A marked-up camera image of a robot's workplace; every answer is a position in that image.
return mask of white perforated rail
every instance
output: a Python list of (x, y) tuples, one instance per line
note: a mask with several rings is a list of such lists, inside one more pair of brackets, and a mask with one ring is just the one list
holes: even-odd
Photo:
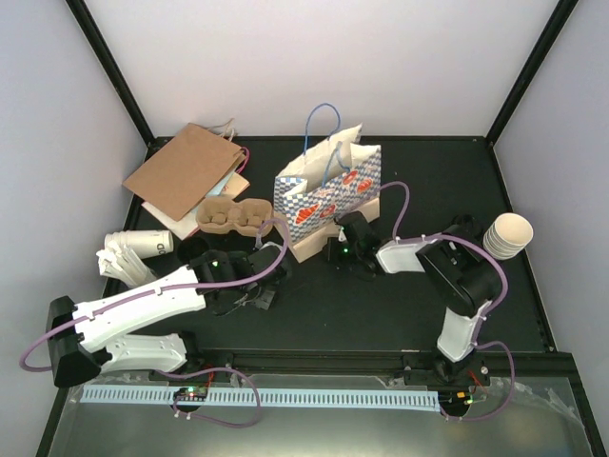
[[(81, 403), (124, 405), (171, 405), (180, 387), (85, 386)], [(259, 388), (263, 407), (333, 407), (363, 409), (414, 409), (440, 411), (437, 392), (407, 390), (338, 390), (306, 388)], [(178, 405), (255, 407), (247, 388), (212, 387), (204, 402), (181, 401)]]

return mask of black metal frame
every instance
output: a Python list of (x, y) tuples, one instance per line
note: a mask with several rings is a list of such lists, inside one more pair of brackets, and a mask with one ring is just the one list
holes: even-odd
[[(131, 120), (140, 132), (142, 139), (148, 147), (147, 159), (160, 149), (170, 138), (155, 138), (147, 124), (144, 114), (141, 112), (127, 81), (123, 77), (116, 61), (114, 60), (104, 37), (97, 28), (95, 21), (88, 10), (84, 0), (66, 0), (75, 19), (87, 37), (93, 51), (97, 55), (102, 67), (119, 97), (121, 98)], [(484, 140), (489, 148), (496, 167), (497, 175), (501, 177), (494, 145), (497, 143), (505, 126), (516, 110), (526, 89), (540, 68), (548, 51), (556, 41), (562, 27), (575, 8), (578, 0), (559, 0), (554, 12), (550, 16), (537, 44), (531, 51), (524, 64), (519, 77), (510, 90), (501, 110), (495, 119), (491, 129)], [(509, 207), (509, 198), (505, 184), (501, 180), (501, 190), (504, 200)], [(125, 229), (134, 227), (139, 211), (141, 210), (141, 199), (134, 196), (128, 211)], [(532, 277), (532, 271), (526, 261), (528, 273)], [(119, 283), (108, 280), (104, 290), (104, 296), (111, 296), (118, 291)], [(537, 301), (541, 303), (539, 292), (536, 288)], [(586, 428), (588, 440), (594, 455), (606, 455), (603, 443), (600, 439), (599, 430), (594, 421), (594, 416), (588, 403), (581, 379), (573, 360), (573, 356), (564, 352), (556, 352), (554, 338), (547, 321), (543, 308), (538, 309), (538, 325), (542, 329), (542, 335), (547, 341), (547, 352), (540, 353), (514, 353), (515, 364), (519, 376), (540, 377), (565, 377), (569, 380), (571, 389), (576, 398), (581, 419)], [(210, 358), (219, 358), (229, 361), (237, 369), (245, 372), (290, 372), (290, 373), (327, 373), (327, 374), (392, 374), (403, 371), (406, 364), (401, 352), (306, 352), (306, 351), (270, 351), (270, 350), (241, 350), (241, 351), (211, 351)], [(509, 375), (509, 365), (505, 356), (500, 352), (485, 353), (484, 360), (489, 367), (489, 372), (496, 376)], [(47, 427), (42, 436), (40, 447), (36, 455), (46, 456), (49, 454), (53, 435), (58, 427), (59, 419), (68, 397), (67, 389), (60, 389), (53, 404)]]

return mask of white wall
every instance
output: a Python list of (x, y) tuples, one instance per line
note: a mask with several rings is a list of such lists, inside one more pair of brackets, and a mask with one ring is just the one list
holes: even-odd
[(609, 446), (609, 3), (580, 2), (498, 143), (561, 350)]
[(556, 3), (88, 0), (157, 135), (300, 135), (324, 101), (366, 134), (485, 135)]
[[(99, 297), (95, 250), (125, 221), (144, 144), (60, 0), (0, 14), (0, 455), (34, 455), (56, 388), (17, 366), (49, 301)], [(41, 349), (32, 357), (47, 365)]]

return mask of white backdrop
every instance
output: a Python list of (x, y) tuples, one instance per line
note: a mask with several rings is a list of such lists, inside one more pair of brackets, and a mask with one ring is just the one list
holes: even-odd
[[(88, 0), (155, 135), (485, 135), (556, 0)], [(314, 133), (333, 125), (320, 114)]]

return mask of checkered pattern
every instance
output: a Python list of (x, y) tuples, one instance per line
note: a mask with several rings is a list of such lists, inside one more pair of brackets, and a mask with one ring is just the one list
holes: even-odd
[[(381, 187), (380, 150), (351, 170), (351, 172), (354, 171), (357, 171), (355, 178), (351, 182), (347, 180), (347, 184), (344, 184), (344, 180), (348, 173), (343, 173), (328, 181), (322, 188), (294, 195), (285, 195), (285, 193), (304, 182), (304, 178), (275, 178), (273, 192), (275, 210), (287, 217), (292, 243), (298, 243), (319, 227), (332, 222), (334, 217), (350, 212), (379, 194)], [(371, 186), (362, 193), (358, 193), (358, 187), (367, 180), (372, 181)], [(308, 217), (305, 214), (307, 209), (314, 209)]]

